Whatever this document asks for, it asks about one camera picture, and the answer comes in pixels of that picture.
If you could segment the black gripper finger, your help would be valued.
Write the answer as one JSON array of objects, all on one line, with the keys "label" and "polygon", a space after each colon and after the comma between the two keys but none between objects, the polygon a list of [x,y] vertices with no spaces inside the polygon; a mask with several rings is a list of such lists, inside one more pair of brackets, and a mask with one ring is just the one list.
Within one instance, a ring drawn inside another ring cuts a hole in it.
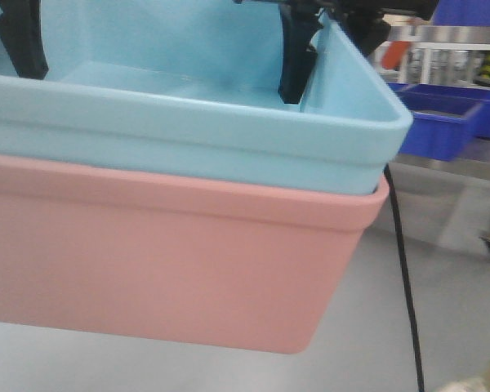
[{"label": "black gripper finger", "polygon": [[299,104],[316,64],[311,41],[323,28],[316,1],[283,1],[278,5],[283,33],[282,72],[278,93],[285,104]]},{"label": "black gripper finger", "polygon": [[389,36],[382,1],[339,1],[339,19],[363,56],[370,56]]},{"label": "black gripper finger", "polygon": [[42,43],[41,1],[0,0],[0,40],[20,78],[44,79],[49,67]]}]

